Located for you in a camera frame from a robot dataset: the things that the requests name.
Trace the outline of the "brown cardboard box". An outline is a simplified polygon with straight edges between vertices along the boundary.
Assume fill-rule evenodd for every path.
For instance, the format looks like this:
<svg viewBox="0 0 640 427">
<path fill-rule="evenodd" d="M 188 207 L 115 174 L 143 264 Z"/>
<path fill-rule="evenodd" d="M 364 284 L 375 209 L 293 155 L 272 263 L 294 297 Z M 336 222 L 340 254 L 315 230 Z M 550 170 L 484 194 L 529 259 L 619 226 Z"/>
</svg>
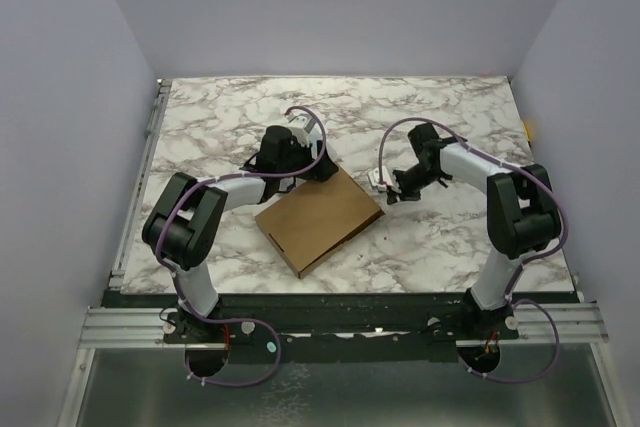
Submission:
<svg viewBox="0 0 640 427">
<path fill-rule="evenodd" d="M 295 187 L 256 217 L 262 234 L 302 279 L 384 215 L 343 169 Z"/>
</svg>

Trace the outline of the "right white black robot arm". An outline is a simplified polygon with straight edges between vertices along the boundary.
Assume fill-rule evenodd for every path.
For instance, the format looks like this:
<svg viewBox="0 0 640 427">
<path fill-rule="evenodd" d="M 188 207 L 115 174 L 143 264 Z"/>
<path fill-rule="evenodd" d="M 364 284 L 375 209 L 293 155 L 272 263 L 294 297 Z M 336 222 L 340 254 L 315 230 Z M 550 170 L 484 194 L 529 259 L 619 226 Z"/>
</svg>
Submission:
<svg viewBox="0 0 640 427">
<path fill-rule="evenodd" d="M 419 201 L 427 186 L 454 179 L 485 195 L 491 250 L 476 282 L 465 292 L 458 315 L 461 330 L 481 338 L 510 315 L 509 298 L 526 261 L 561 236 L 548 172 L 540 164 L 508 165 L 454 134 L 442 137 L 429 121 L 407 137 L 417 163 L 394 170 L 383 182 L 389 205 Z"/>
</svg>

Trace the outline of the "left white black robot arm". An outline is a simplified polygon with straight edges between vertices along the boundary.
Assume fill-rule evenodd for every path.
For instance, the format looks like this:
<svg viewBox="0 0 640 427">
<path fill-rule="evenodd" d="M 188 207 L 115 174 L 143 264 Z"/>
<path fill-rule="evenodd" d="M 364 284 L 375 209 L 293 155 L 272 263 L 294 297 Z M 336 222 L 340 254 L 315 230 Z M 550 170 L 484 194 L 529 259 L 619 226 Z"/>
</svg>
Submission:
<svg viewBox="0 0 640 427">
<path fill-rule="evenodd" d="M 265 203 L 292 188 L 298 179 L 325 182 L 338 171 L 328 154 L 326 132 L 269 126 L 258 151 L 238 171 L 209 180 L 174 174 L 151 210 L 142 241 L 170 272 L 180 308 L 189 313 L 186 329 L 206 342 L 220 332 L 214 311 L 219 295 L 206 258 L 222 215 L 239 207 Z"/>
</svg>

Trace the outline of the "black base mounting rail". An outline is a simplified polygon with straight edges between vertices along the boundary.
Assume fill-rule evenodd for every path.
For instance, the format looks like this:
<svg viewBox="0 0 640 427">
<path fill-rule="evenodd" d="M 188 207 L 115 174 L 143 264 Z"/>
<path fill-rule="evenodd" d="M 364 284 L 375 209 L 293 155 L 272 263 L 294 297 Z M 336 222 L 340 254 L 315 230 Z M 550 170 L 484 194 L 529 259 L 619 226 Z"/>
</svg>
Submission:
<svg viewBox="0 0 640 427">
<path fill-rule="evenodd" d="M 163 340 L 234 363 L 271 363 L 274 333 L 283 362 L 454 362 L 460 345 L 517 339 L 510 314 L 480 318 L 461 293 L 224 294 L 211 314 L 221 325 L 175 312 Z"/>
</svg>

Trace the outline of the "aluminium extrusion frame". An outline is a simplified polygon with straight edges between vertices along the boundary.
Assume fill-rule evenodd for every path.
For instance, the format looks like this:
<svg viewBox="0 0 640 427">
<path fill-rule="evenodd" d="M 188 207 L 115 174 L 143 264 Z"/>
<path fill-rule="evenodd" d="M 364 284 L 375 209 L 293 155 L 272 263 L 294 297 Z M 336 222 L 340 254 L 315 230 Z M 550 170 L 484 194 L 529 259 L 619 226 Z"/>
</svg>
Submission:
<svg viewBox="0 0 640 427">
<path fill-rule="evenodd" d="M 159 139 L 172 87 L 171 79 L 158 79 L 157 83 L 158 90 L 153 101 L 151 114 L 145 131 L 145 143 L 141 162 L 127 209 L 125 224 L 109 272 L 107 289 L 103 295 L 112 291 L 120 292 L 131 248 L 136 238 L 138 219 L 148 184 L 153 155 Z M 95 348 L 85 347 L 83 345 L 83 339 L 78 341 L 72 373 L 66 389 L 57 426 L 76 426 L 78 424 L 85 393 L 89 384 L 95 352 Z"/>
</svg>

